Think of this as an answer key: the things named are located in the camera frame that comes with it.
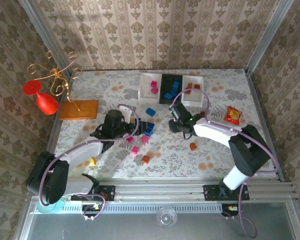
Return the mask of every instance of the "red snack bag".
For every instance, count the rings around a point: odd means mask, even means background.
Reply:
[[[228,106],[228,111],[226,112],[224,120],[234,125],[239,125],[239,118],[241,114],[242,111],[239,111],[232,106]]]

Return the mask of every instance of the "orange wooden board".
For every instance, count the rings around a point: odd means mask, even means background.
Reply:
[[[64,101],[61,106],[59,120],[95,119],[98,111],[98,100],[74,101],[79,107],[77,110],[73,102]]]

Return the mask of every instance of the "white tray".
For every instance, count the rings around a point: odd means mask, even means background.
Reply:
[[[161,73],[142,73],[138,91],[138,101],[140,103],[159,103],[161,78]],[[152,81],[156,81],[157,94],[151,92]]]
[[[203,76],[182,76],[182,90],[185,90],[189,83],[192,83],[192,88],[195,84],[200,85],[200,90],[204,90],[204,77]],[[204,105],[204,95],[198,91],[191,91],[190,94],[183,93],[181,96],[181,103],[185,106],[202,107]]]

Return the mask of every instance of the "red vase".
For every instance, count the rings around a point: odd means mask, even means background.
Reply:
[[[47,93],[39,93],[41,89],[41,82],[38,80],[28,81],[24,86],[22,91],[26,95],[36,94],[36,104],[39,109],[46,115],[55,114],[58,111],[59,103],[53,96]]]

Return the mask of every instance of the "floral tablecloth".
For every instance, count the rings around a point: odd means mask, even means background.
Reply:
[[[230,149],[206,138],[192,137],[184,140],[182,133],[171,133],[168,121],[172,118],[169,106],[165,104],[138,103],[138,88],[142,72],[197,75],[204,78],[204,90],[210,99],[209,116],[223,121],[227,107],[233,106],[243,112],[240,125],[254,125],[262,133],[256,107],[250,93],[247,78],[242,69],[196,69],[196,70],[129,70],[129,71],[86,71],[76,79],[72,87],[75,100],[99,100],[96,119],[64,120],[58,137],[56,154],[60,154],[81,142],[104,122],[106,113],[118,109],[118,104],[136,107],[136,113],[143,121],[154,123],[153,134],[147,144],[140,136],[132,143],[126,140],[115,142],[103,155],[96,157],[96,166],[90,160],[78,165],[70,176],[87,173],[99,178],[135,177],[201,177],[222,178],[234,166]],[[154,117],[146,114],[146,109],[156,111]],[[192,113],[201,112],[198,107],[187,107]],[[189,145],[195,142],[197,149],[191,151]],[[131,150],[139,147],[137,155]],[[151,159],[142,163],[143,155]],[[263,170],[274,169],[268,163]],[[274,177],[274,174],[261,175]]]

